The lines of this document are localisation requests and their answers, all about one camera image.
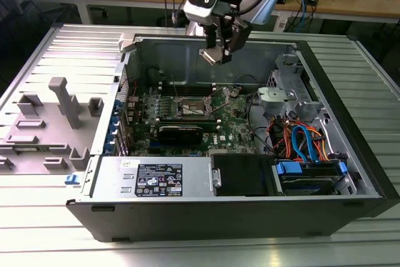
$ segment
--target sticker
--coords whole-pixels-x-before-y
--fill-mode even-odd
[[[139,159],[122,159],[119,168],[136,168],[139,163]]]
[[[139,164],[134,167],[138,171],[136,196],[182,196],[182,164]]]

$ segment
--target table leg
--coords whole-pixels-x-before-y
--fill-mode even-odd
[[[86,3],[77,3],[76,6],[77,10],[79,11],[82,24],[93,24],[89,6],[87,6]]]
[[[132,24],[133,23],[133,19],[132,19],[132,8],[130,6],[126,7],[126,22],[128,24]]]
[[[288,23],[289,17],[292,16],[292,13],[292,11],[279,11],[277,14],[278,17],[275,22],[274,31],[279,33],[283,32],[286,27],[286,23]]]

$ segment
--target floor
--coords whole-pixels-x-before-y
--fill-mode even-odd
[[[54,4],[38,4],[38,6],[42,11],[59,7]],[[24,8],[22,16],[12,11],[8,14],[4,6],[0,9],[0,94],[3,94],[6,90],[54,21],[80,23],[79,16],[73,10],[64,13],[62,16],[60,16],[60,13],[52,13],[47,14],[45,18],[39,18],[38,11],[32,4],[22,3],[22,7]],[[128,21],[125,8],[106,7],[106,11],[108,15],[106,18],[101,11],[92,12],[95,24],[165,25],[164,10],[162,9],[132,8],[133,22]],[[274,23],[275,17],[272,17],[267,24],[255,26],[254,30],[272,31]],[[400,41],[398,37],[396,42],[388,41],[389,33],[394,28],[393,24],[386,25],[381,31],[380,24],[376,23],[353,22],[350,24],[346,21],[323,22],[323,20],[314,19],[310,26],[304,26],[299,32],[319,33],[321,31],[325,34],[343,34],[347,28],[347,34],[357,37],[375,58],[379,57],[382,48],[387,48],[390,43],[395,44],[381,64],[393,80],[400,84],[400,65],[398,64],[400,61]]]

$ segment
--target side panel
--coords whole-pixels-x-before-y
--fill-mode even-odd
[[[399,202],[399,194],[390,182],[390,179],[384,172],[382,166],[379,164],[378,159],[375,157],[364,136],[361,134],[356,123],[349,114],[349,111],[341,101],[341,98],[319,64],[317,58],[311,51],[308,43],[300,41],[298,44],[301,54],[310,69],[310,76],[314,77],[315,82],[317,82],[318,86],[321,88],[323,97],[329,104],[341,129],[346,135],[347,140],[356,153],[356,156],[365,172],[367,172],[367,175],[373,183],[376,191],[386,198],[386,201],[382,203],[382,206],[376,208],[368,215],[369,217],[376,217],[396,205]]]
[[[67,208],[103,241],[328,236],[381,200],[85,203]]]

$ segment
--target blue cable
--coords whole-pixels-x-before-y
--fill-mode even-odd
[[[302,6],[302,16],[300,23],[296,29],[296,33],[298,33],[299,30],[304,26],[304,17],[306,16],[306,2],[304,0],[301,0],[301,6]]]
[[[297,142],[297,140],[296,140],[296,133],[297,133],[299,130],[304,131],[304,134],[306,135],[308,153],[309,153],[309,155],[310,155],[311,161],[318,161],[318,159],[317,159],[317,154],[315,153],[314,148],[313,148],[313,140],[311,139],[311,135],[310,135],[308,129],[307,129],[305,126],[303,126],[303,125],[297,125],[297,126],[293,129],[293,131],[292,131],[292,145],[293,145],[294,151],[297,152],[297,154],[302,158],[302,161],[303,161],[304,163],[307,162],[307,158],[306,158],[306,156],[300,151],[300,149],[299,149],[299,147],[298,147],[298,142]]]

